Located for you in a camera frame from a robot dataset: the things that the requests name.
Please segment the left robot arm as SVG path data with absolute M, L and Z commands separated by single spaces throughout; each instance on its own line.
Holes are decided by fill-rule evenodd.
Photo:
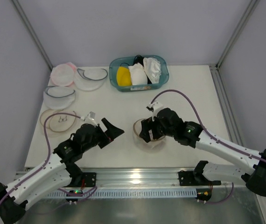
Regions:
M 49 150 L 41 164 L 7 185 L 0 183 L 0 218 L 3 223 L 18 222 L 32 205 L 48 193 L 81 182 L 84 174 L 75 163 L 83 153 L 96 146 L 104 148 L 124 133 L 107 119 L 101 121 L 106 131 L 94 119 L 87 118 L 69 139 L 60 143 L 54 151 Z

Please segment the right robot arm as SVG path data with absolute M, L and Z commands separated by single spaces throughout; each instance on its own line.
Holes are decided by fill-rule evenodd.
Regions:
M 199 161 L 193 171 L 198 182 L 232 182 L 245 185 L 251 192 L 266 197 L 266 149 L 259 152 L 226 141 L 208 133 L 196 122 L 183 121 L 169 108 L 142 120 L 139 136 L 146 143 L 168 136 L 183 146 L 214 154 L 230 162 L 230 165 Z

